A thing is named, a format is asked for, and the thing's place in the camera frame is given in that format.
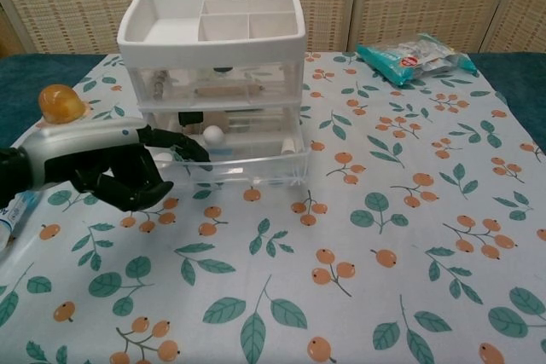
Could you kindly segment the brown wooden stick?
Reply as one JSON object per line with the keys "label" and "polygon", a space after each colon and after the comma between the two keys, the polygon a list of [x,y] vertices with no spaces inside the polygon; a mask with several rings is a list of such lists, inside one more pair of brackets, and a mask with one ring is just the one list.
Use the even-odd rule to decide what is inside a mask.
{"label": "brown wooden stick", "polygon": [[249,96],[259,95],[264,89],[261,85],[249,84],[239,86],[217,86],[200,87],[195,93],[200,98],[228,98],[228,99],[247,99]]}

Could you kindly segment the white drawer organizer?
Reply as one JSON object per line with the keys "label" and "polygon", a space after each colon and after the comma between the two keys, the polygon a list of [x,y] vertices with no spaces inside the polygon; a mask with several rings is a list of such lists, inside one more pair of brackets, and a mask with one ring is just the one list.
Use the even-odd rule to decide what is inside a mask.
{"label": "white drawer organizer", "polygon": [[[120,23],[119,51],[130,68],[203,68],[301,62],[306,46],[300,0],[132,0]],[[144,113],[290,107],[302,102],[141,107]],[[301,132],[301,145],[306,147]]]}

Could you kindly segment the floral print tablecloth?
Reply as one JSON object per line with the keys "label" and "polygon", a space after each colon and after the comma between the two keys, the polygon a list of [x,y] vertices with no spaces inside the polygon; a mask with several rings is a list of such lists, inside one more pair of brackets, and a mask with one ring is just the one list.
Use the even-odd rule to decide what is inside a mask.
{"label": "floral print tablecloth", "polygon": [[44,192],[0,364],[546,364],[546,54],[392,87],[312,53],[305,185]]}

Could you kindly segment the teal snack bag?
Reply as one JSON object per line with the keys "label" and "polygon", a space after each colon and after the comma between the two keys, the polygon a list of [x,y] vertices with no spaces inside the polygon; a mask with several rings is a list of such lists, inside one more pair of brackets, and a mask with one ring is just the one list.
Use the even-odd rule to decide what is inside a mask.
{"label": "teal snack bag", "polygon": [[401,86],[433,73],[461,69],[478,72],[471,59],[425,33],[356,47],[358,56],[391,84]]}

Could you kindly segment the amber jelly cup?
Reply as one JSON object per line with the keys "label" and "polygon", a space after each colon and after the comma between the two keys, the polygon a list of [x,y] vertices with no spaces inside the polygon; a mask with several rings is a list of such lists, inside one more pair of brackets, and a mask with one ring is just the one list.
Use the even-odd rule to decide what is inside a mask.
{"label": "amber jelly cup", "polygon": [[73,88],[65,84],[52,84],[43,88],[38,105],[44,120],[49,124],[68,124],[82,118],[87,106]]}

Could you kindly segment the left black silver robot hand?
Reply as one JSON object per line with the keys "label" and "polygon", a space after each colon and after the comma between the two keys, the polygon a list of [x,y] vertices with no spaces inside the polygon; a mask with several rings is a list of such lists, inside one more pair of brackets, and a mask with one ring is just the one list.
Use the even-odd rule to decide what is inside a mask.
{"label": "left black silver robot hand", "polygon": [[24,151],[38,191],[70,182],[121,211],[140,211],[160,202],[172,189],[162,179],[151,148],[174,149],[183,159],[208,162],[194,139],[155,129],[141,118],[84,121],[41,129],[17,148]]}

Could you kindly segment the clear water bottle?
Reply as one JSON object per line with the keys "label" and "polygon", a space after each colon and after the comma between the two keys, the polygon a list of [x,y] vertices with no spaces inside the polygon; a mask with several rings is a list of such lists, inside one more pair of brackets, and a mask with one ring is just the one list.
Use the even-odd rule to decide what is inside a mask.
{"label": "clear water bottle", "polygon": [[42,192],[26,191],[0,209],[0,265],[32,243],[38,233],[37,208],[42,198]]}

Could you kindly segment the small white ball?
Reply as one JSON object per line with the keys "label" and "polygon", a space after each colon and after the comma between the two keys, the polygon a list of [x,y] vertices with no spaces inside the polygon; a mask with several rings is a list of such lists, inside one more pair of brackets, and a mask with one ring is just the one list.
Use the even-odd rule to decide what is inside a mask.
{"label": "small white ball", "polygon": [[216,125],[207,126],[202,132],[203,140],[207,146],[220,146],[225,141],[223,130]]}

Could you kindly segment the clear plastic drawer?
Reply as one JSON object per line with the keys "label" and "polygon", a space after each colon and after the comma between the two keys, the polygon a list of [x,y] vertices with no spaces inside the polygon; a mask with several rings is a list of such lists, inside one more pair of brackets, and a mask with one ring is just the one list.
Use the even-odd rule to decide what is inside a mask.
{"label": "clear plastic drawer", "polygon": [[297,141],[301,137],[298,119],[290,107],[268,107],[231,111],[205,111],[201,124],[182,127],[179,112],[144,113],[154,128],[180,132],[207,146],[202,132],[209,125],[220,127],[225,134],[222,146],[282,143],[287,137]]}
{"label": "clear plastic drawer", "polygon": [[281,155],[282,143],[208,147],[210,160],[183,159],[174,149],[153,154],[161,175],[175,184],[212,185],[225,183],[299,184],[305,180],[311,150],[295,142],[296,152]]}
{"label": "clear plastic drawer", "polygon": [[[192,107],[219,105],[257,106],[279,101],[299,101],[303,82],[301,62],[233,66],[226,74],[203,68],[130,68],[128,70],[141,107]],[[200,87],[256,84],[264,89],[247,99],[200,98]]]}

